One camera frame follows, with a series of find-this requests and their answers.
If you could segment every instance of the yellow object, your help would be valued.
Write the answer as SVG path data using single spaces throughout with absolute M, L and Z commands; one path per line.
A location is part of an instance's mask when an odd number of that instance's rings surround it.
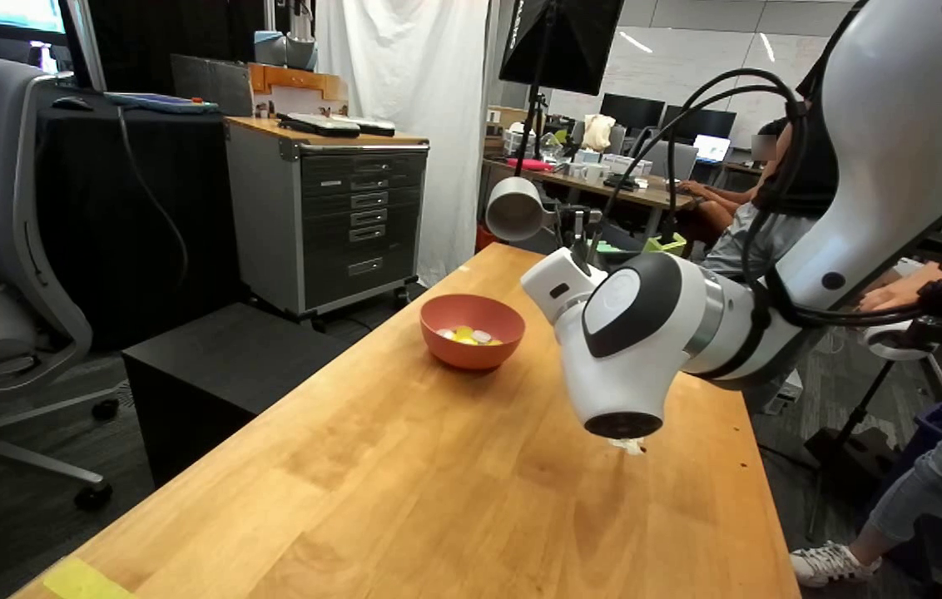
M 101 571 L 68 560 L 41 579 L 61 599 L 126 599 L 130 594 Z
M 682 252 L 688 248 L 688 240 L 682 240 L 682 232 L 673 232 L 673 240 L 671 243 L 663 243 L 659 238 L 651 238 L 647 240 L 647 252 Z
M 440 329 L 444 340 L 464 344 L 464 347 L 501 347 L 496 335 L 489 335 L 486 329 L 472 329 L 472 328 L 452 328 L 452 329 Z

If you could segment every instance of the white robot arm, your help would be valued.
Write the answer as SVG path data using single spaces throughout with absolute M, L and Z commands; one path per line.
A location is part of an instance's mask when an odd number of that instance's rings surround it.
M 522 279 L 554 320 L 585 429 L 659 429 L 673 375 L 745 381 L 800 332 L 774 298 L 832 311 L 942 221 L 942 0 L 872 0 L 835 44 L 821 85 L 838 156 L 829 213 L 753 292 L 678 256 L 639 256 L 601 284 L 557 251 Z

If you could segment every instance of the filing cabinet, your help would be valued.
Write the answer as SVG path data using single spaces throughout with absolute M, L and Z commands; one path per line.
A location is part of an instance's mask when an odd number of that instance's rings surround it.
M 240 272 L 280 312 L 315 318 L 403 290 L 418 272 L 430 145 L 312 136 L 231 119 Z

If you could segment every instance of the wall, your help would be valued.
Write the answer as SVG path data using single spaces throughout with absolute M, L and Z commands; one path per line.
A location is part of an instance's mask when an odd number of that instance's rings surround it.
M 826 40 L 829 37 L 618 28 L 611 49 L 602 93 L 682 104 L 706 79 L 736 67 L 769 71 L 790 86 L 797 86 L 811 67 L 811 61 L 821 55 Z M 583 117 L 601 111 L 602 93 L 585 96 L 554 91 L 550 107 L 554 114 Z M 724 99 L 715 104 L 715 111 L 736 114 L 736 148 L 755 148 L 755 130 L 784 117 L 784 99 L 774 93 L 749 93 Z

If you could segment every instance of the orange bowl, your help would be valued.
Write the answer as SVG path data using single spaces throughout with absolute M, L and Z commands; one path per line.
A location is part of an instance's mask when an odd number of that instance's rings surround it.
M 428 299 L 424 340 L 452 370 L 501 370 L 525 335 L 525 320 L 489 298 L 445 292 Z

